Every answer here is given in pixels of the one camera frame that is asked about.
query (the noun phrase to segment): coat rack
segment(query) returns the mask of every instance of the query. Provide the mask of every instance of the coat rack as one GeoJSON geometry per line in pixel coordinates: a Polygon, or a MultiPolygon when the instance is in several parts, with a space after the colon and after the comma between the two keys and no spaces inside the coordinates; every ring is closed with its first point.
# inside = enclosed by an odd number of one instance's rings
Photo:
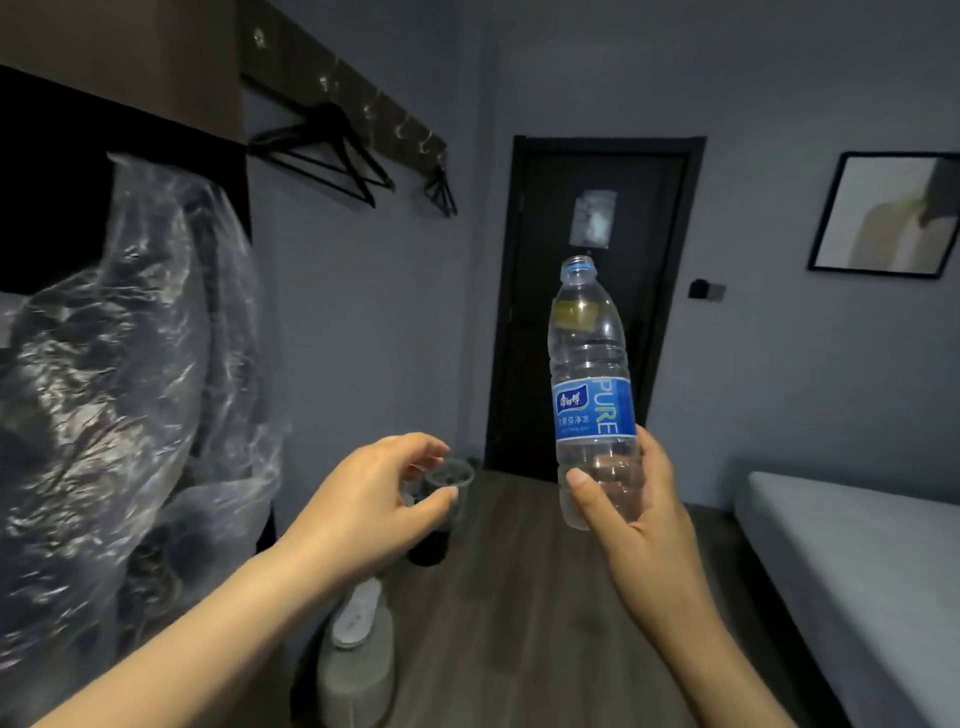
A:
{"type": "Polygon", "coordinates": [[[245,81],[304,116],[324,102],[336,104],[370,149],[430,181],[444,169],[446,143],[439,136],[293,20],[266,0],[239,0],[237,10],[245,81]]]}

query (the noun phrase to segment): fingernail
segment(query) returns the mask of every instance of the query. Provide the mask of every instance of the fingernail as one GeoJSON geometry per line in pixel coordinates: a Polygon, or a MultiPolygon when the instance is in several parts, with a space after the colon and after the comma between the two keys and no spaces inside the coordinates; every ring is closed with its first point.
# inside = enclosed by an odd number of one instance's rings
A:
{"type": "Polygon", "coordinates": [[[571,488],[579,488],[584,483],[589,480],[586,473],[584,473],[579,468],[574,468],[572,471],[566,474],[566,483],[571,488]]]}

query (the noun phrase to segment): left hand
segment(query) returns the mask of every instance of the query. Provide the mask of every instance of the left hand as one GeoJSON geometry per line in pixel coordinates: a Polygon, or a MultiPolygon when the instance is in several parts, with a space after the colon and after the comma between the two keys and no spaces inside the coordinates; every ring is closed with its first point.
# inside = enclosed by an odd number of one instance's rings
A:
{"type": "Polygon", "coordinates": [[[376,572],[439,525],[457,498],[442,488],[413,507],[400,497],[402,481],[444,462],[449,448],[421,432],[385,437],[355,450],[321,484],[283,537],[270,549],[294,564],[301,584],[321,575],[318,593],[376,572]]]}

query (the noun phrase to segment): hand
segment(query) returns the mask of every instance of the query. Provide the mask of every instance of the hand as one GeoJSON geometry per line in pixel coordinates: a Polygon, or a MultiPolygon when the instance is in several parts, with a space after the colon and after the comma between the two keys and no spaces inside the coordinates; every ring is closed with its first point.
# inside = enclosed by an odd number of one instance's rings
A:
{"type": "Polygon", "coordinates": [[[677,498],[673,465],[649,432],[636,428],[643,451],[643,511],[627,524],[603,489],[578,469],[567,482],[600,542],[613,584],[636,625],[657,649],[719,616],[704,575],[693,522],[677,498]]]}
{"type": "Polygon", "coordinates": [[[359,581],[390,563],[443,521],[457,499],[441,488],[407,508],[399,485],[444,462],[449,448],[422,433],[386,437],[355,450],[321,484],[274,548],[295,578],[324,574],[318,593],[359,581]]]}

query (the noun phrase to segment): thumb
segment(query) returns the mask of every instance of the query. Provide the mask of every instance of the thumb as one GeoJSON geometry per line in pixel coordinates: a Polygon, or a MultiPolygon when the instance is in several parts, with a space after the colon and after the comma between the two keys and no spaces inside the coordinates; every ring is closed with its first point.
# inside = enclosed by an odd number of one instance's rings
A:
{"type": "Polygon", "coordinates": [[[582,470],[571,470],[566,474],[566,482],[593,535],[600,542],[600,546],[610,552],[622,538],[623,529],[629,530],[630,526],[616,512],[600,484],[582,470]]]}
{"type": "Polygon", "coordinates": [[[440,488],[417,505],[401,508],[400,538],[411,544],[419,541],[443,522],[458,495],[456,487],[440,488]]]}

